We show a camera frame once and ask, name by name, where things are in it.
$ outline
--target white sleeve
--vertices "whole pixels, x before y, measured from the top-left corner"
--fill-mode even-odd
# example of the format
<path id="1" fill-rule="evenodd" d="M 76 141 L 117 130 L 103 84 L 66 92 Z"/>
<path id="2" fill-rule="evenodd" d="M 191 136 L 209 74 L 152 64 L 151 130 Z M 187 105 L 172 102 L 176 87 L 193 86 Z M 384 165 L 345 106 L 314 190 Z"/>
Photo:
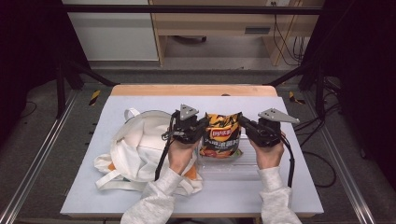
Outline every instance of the white sleeve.
<path id="1" fill-rule="evenodd" d="M 172 215 L 175 198 L 172 196 L 182 177 L 171 169 L 155 182 L 148 182 L 139 202 L 129 208 L 121 224 L 161 224 Z"/>
<path id="2" fill-rule="evenodd" d="M 262 223 L 284 224 L 301 223 L 295 213 L 290 210 L 291 188 L 284 187 L 279 174 L 279 167 L 258 171 L 263 184 Z"/>

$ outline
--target gray carpet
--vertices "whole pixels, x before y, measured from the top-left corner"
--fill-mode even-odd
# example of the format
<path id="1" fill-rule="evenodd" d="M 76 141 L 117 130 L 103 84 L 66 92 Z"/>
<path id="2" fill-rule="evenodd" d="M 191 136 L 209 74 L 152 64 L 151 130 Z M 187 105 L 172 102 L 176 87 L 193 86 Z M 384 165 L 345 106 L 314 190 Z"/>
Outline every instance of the gray carpet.
<path id="1" fill-rule="evenodd" d="M 104 77 L 123 83 L 267 83 L 275 77 L 283 75 L 282 71 L 229 70 L 229 71 L 190 71 L 188 76 L 175 71 L 99 71 Z M 95 105 L 89 105 L 95 90 L 101 94 Z M 278 94 L 284 98 L 286 108 L 290 115 L 299 118 L 302 122 L 313 118 L 308 105 L 300 105 L 289 101 L 289 91 L 292 90 L 297 99 L 306 100 L 291 83 L 278 88 Z M 97 83 L 88 83 L 78 98 L 69 118 L 64 125 L 51 153 L 40 172 L 38 179 L 32 187 L 26 201 L 18 214 L 16 223 L 26 223 L 27 218 L 44 218 L 54 220 L 79 220 L 60 215 L 64 203 L 64 193 L 71 187 L 77 174 L 78 167 L 84 157 L 85 151 L 99 120 L 101 110 L 110 94 L 111 88 Z M 37 108 L 25 118 L 22 118 L 13 130 L 11 137 L 0 150 L 0 209 L 5 209 L 12 198 L 24 174 L 33 161 L 35 154 L 43 143 L 56 115 L 56 88 L 54 82 L 47 83 L 30 92 L 28 101 L 36 103 Z M 327 98 L 327 107 L 336 104 L 334 96 Z M 28 114 L 33 108 L 27 104 L 24 113 Z M 359 144 L 353 137 L 343 115 L 330 114 L 326 118 L 326 126 L 332 138 L 342 153 L 343 159 L 361 193 L 367 202 L 376 223 L 396 223 L 396 194 L 382 176 L 374 161 L 361 158 Z M 300 142 L 312 132 L 315 125 L 297 132 Z M 323 139 L 319 133 L 306 142 L 303 151 L 314 152 L 330 161 Z M 332 181 L 330 167 L 312 155 L 305 155 L 306 162 L 318 185 L 326 185 Z M 360 223 L 356 213 L 349 202 L 346 191 L 339 178 L 328 188 L 318 188 L 318 194 L 324 208 L 324 214 L 311 218 L 303 218 L 303 223 Z"/>

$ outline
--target human hand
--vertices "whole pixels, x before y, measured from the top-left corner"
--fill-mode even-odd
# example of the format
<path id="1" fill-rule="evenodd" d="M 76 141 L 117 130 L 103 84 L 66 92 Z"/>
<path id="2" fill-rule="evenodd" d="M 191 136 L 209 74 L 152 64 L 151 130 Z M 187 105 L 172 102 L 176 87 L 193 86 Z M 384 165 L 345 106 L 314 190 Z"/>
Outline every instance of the human hand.
<path id="1" fill-rule="evenodd" d="M 260 170 L 279 166 L 285 151 L 282 141 L 273 147 L 258 147 L 252 140 L 249 139 L 249 141 L 256 150 L 256 161 Z"/>
<path id="2" fill-rule="evenodd" d="M 169 168 L 181 175 L 192 158 L 192 152 L 197 148 L 199 140 L 194 144 L 184 144 L 173 140 L 169 147 Z"/>

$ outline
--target floor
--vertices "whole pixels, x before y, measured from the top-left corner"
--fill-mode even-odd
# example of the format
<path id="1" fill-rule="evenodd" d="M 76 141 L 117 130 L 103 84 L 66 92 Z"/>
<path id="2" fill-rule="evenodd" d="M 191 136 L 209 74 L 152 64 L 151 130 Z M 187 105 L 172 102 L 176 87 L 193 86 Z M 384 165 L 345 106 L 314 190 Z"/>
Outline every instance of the floor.
<path id="1" fill-rule="evenodd" d="M 169 41 L 163 66 L 155 63 L 93 63 L 93 68 L 102 76 L 122 83 L 263 84 L 295 67 L 284 62 L 273 67 L 263 49 L 260 39 L 254 37 L 209 36 L 204 43 L 197 39 L 174 37 Z M 288 63 L 293 63 L 290 56 L 285 55 L 285 58 Z M 43 143 L 47 142 L 47 134 L 53 132 L 52 125 L 57 122 L 53 81 L 31 90 L 20 122 L 0 150 L 0 210 L 14 208 L 15 217 L 11 218 L 15 219 L 14 223 L 104 223 L 102 218 L 75 219 L 59 214 L 91 141 L 101 108 L 111 92 L 111 88 L 89 77 L 83 76 L 83 79 L 86 85 L 78 91 L 66 123 L 55 132 L 56 138 L 49 146 Z M 298 77 L 292 78 L 276 89 L 284 98 L 290 114 L 301 120 L 311 120 L 316 116 L 310 105 L 314 90 L 299 91 L 296 88 L 298 80 Z M 68 96 L 73 97 L 76 93 L 68 87 L 66 89 Z M 95 90 L 101 90 L 101 94 L 95 106 L 90 106 Z M 290 100 L 291 91 L 297 101 Z M 326 107 L 337 105 L 336 94 L 326 93 L 329 93 L 326 95 Z M 317 125 L 314 122 L 307 129 L 296 131 L 301 144 Z M 361 157 L 358 145 L 339 107 L 329 111 L 325 126 L 304 143 L 302 150 L 318 185 L 325 212 L 302 218 L 303 223 L 396 223 L 396 193 L 375 162 Z M 334 158 L 337 155 L 332 155 L 334 151 L 340 155 L 343 164 L 336 163 Z M 40 152 L 40 155 L 45 155 L 41 163 L 36 159 Z M 37 168 L 39 173 L 32 175 L 34 172 L 30 166 L 35 162 L 40 164 Z M 337 172 L 335 181 L 332 168 Z M 19 203 L 9 203 L 13 197 Z M 366 212 L 366 215 L 358 214 L 359 211 Z M 118 219 L 109 218 L 106 222 L 117 223 Z"/>

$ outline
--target white backpack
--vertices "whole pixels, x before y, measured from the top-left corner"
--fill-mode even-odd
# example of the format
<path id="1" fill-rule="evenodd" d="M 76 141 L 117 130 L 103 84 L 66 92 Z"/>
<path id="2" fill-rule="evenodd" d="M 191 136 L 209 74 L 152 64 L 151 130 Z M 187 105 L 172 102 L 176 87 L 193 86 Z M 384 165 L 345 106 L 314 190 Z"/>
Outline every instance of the white backpack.
<path id="1" fill-rule="evenodd" d="M 167 131 L 171 116 L 159 110 L 140 114 L 131 108 L 125 110 L 125 119 L 127 121 L 112 139 L 110 153 L 100 155 L 94 160 L 94 167 L 106 174 L 96 182 L 96 187 L 100 190 L 142 191 L 149 181 L 154 180 L 155 170 L 166 144 L 162 134 Z M 193 153 L 176 194 L 190 195 L 202 189 L 202 178 L 198 174 L 195 179 L 184 176 L 195 166 L 196 158 Z M 160 176 L 168 167 L 169 160 L 166 156 Z"/>

